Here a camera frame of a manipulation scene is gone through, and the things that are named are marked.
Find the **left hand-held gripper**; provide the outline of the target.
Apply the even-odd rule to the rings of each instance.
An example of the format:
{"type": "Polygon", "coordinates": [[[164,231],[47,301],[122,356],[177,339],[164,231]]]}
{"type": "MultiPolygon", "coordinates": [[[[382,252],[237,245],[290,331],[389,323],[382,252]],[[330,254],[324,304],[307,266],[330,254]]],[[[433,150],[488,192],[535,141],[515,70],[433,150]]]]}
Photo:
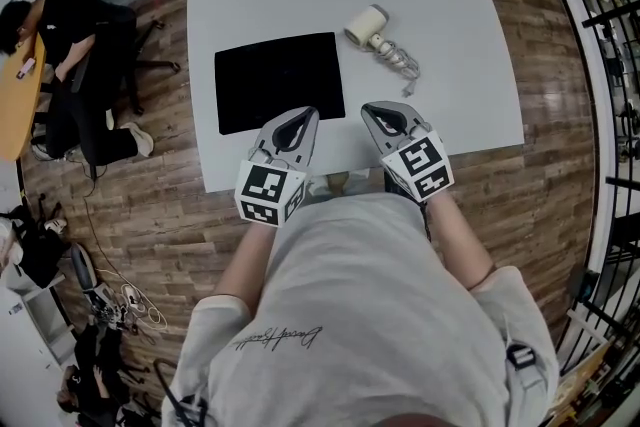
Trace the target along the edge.
{"type": "Polygon", "coordinates": [[[234,199],[243,220],[282,227],[301,206],[319,121],[314,107],[299,107],[263,126],[236,181],[234,199]]]}

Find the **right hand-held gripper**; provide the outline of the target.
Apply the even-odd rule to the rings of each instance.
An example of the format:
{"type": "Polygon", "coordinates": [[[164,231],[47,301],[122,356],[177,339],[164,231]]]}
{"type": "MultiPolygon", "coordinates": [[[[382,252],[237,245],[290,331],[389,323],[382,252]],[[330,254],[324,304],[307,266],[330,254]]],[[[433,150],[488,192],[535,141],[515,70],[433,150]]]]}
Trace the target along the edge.
{"type": "Polygon", "coordinates": [[[381,158],[383,168],[413,200],[425,203],[454,184],[440,136],[411,105],[366,103],[361,117],[378,150],[388,153],[381,158]],[[410,133],[400,142],[401,131],[410,133]]]}

